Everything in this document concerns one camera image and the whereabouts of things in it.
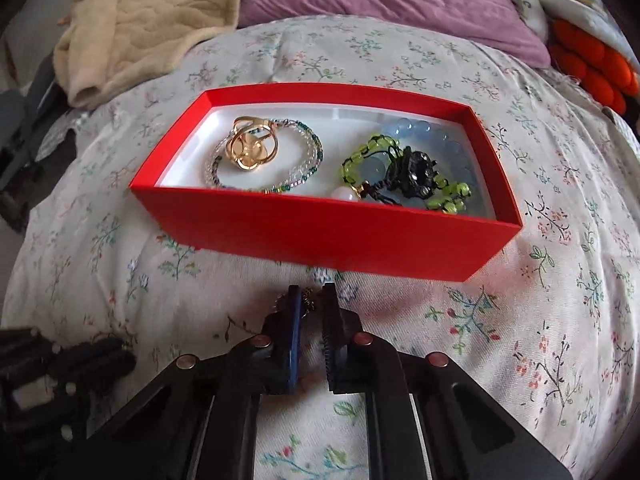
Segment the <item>green beaded bracelet black flower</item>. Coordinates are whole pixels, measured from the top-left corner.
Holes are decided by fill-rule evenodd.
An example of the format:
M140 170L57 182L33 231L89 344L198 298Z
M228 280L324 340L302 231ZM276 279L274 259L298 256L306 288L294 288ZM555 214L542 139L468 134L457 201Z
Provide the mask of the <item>green beaded bracelet black flower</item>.
M418 200L426 210L458 214L465 210L472 188L463 181L450 181L437 169L427 152L404 148L392 136L377 133L361 144L341 164L341 178L360 200L401 206L393 193L405 200Z

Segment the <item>floral white bedspread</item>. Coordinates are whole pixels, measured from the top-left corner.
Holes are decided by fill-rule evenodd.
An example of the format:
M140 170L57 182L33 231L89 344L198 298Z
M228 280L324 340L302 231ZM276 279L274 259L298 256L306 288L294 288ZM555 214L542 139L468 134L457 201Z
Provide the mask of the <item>floral white bedspread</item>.
M177 242L129 183L207 89L346 82L469 105L524 221L462 284L383 278ZM292 285L309 302L294 396L258 418L259 479L363 479L366 409L326 384L320 292L414 356L448 353L576 479L602 477L639 432L639 141L554 70L360 16L312 16L208 40L170 75L93 112L76 159L29 218L4 327L60 344L117 336L138 362L105 422L183 353L218 356L260 330Z

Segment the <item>red cardboard box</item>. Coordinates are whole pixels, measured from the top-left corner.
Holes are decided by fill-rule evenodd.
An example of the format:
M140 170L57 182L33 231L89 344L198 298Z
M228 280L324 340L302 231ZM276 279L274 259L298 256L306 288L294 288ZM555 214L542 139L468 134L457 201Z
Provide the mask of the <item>red cardboard box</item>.
M309 195L216 191L196 167L236 112L306 113L328 141L354 140L386 116L463 129L489 198L488 219ZM238 256L401 278L462 282L518 235L523 220L506 173L471 107L359 84L273 82L203 92L174 122L130 191L176 242Z

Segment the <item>orange plush toy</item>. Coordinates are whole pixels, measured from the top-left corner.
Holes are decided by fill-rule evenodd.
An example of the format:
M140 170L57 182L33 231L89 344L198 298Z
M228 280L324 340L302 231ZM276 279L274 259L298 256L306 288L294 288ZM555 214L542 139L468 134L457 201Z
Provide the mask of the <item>orange plush toy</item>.
M571 76L599 104L624 116L639 92L639 71L612 47L565 20L551 23L554 67Z

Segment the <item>beige fleece blanket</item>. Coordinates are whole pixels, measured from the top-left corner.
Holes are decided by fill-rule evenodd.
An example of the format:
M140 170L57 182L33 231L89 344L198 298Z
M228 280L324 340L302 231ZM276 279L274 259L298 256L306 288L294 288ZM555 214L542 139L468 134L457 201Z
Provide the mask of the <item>beige fleece blanket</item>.
M171 73L191 48L232 32L241 0L74 0L53 50L71 107L94 110Z

